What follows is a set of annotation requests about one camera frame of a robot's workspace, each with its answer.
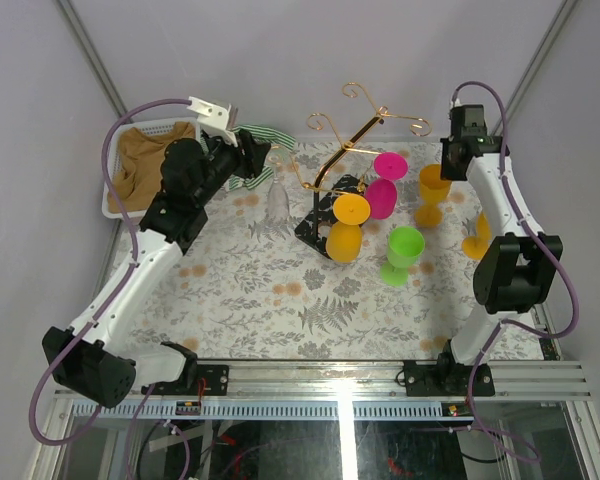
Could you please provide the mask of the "clear wine glass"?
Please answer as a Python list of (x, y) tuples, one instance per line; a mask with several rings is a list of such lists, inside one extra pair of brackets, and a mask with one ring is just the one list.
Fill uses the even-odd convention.
[(287, 221), (290, 215), (289, 197), (279, 175), (279, 169), (287, 158), (287, 150), (281, 145), (272, 145), (267, 161), (273, 170), (273, 180), (267, 195), (266, 218), (273, 222)]

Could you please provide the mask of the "gold wine glass rack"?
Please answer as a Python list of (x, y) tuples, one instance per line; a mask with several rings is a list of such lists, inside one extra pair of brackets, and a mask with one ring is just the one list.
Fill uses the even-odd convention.
[(409, 131), (418, 137), (427, 136), (432, 132), (432, 125), (424, 118), (394, 114), (389, 111), (387, 106), (377, 105), (368, 90), (358, 82), (346, 83), (342, 87), (341, 91), (346, 97), (349, 98), (356, 98), (362, 94), (374, 110), (374, 114), (371, 119), (368, 120), (355, 134), (353, 134), (350, 139), (344, 141), (340, 137), (340, 134), (338, 133), (332, 119), (327, 114), (313, 113), (307, 118), (307, 126), (316, 131), (323, 129), (320, 119), (326, 120), (340, 145), (339, 149), (319, 168), (316, 178), (312, 182), (306, 182), (302, 179), (299, 165), (295, 157), (293, 155), (289, 157), (290, 166), (296, 173), (300, 186), (308, 191), (311, 191), (313, 194), (313, 208), (294, 230), (296, 237), (324, 257), (330, 259), (333, 259), (333, 257), (328, 253), (327, 250), (328, 237), (319, 232), (320, 224), (327, 221), (329, 221), (331, 225), (335, 225), (338, 222), (344, 223), (343, 220), (339, 220), (336, 216), (336, 200), (343, 195), (353, 196), (354, 200), (357, 200), (358, 198), (362, 199), (363, 194), (368, 188), (368, 185), (365, 183), (365, 173), (363, 173), (359, 178), (355, 178), (351, 175), (345, 175), (336, 182), (334, 187), (323, 188), (322, 184), (328, 173), (348, 153), (370, 155), (379, 154), (375, 151), (357, 148), (357, 144), (374, 127), (377, 125), (382, 125), (386, 119), (396, 118), (410, 121), (411, 124), (409, 125)]

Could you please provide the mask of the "pink plastic wine glass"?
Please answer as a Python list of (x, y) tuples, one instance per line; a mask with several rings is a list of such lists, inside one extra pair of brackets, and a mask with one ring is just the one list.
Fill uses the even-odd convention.
[(377, 178), (367, 187), (364, 197), (370, 205), (370, 217), (383, 220), (390, 217), (397, 203), (396, 183), (408, 173), (407, 160), (394, 152), (381, 153), (373, 163)]

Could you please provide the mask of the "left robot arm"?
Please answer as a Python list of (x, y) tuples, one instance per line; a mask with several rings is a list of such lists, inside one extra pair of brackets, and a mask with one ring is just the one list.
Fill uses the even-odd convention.
[(184, 138), (166, 148), (160, 189), (124, 262), (69, 327), (52, 327), (42, 340), (58, 384), (103, 408), (148, 386), (181, 395), (197, 387), (194, 352), (171, 341), (132, 350), (128, 335), (148, 297), (203, 229), (206, 204), (230, 177), (259, 176), (270, 149), (244, 129), (235, 144), (216, 136), (203, 143)]

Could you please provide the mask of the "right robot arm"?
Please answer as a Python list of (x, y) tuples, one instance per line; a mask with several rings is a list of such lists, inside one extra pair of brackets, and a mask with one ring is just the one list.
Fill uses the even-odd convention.
[(441, 177), (471, 185), (490, 228), (473, 274), (476, 305), (437, 360), (437, 385), (454, 395), (470, 385), (470, 366), (484, 362), (486, 343), (498, 338), (506, 321), (546, 300), (556, 273), (548, 255), (559, 258), (563, 245), (559, 236), (543, 232), (528, 209), (504, 137), (488, 134), (484, 107), (454, 101), (449, 118)]

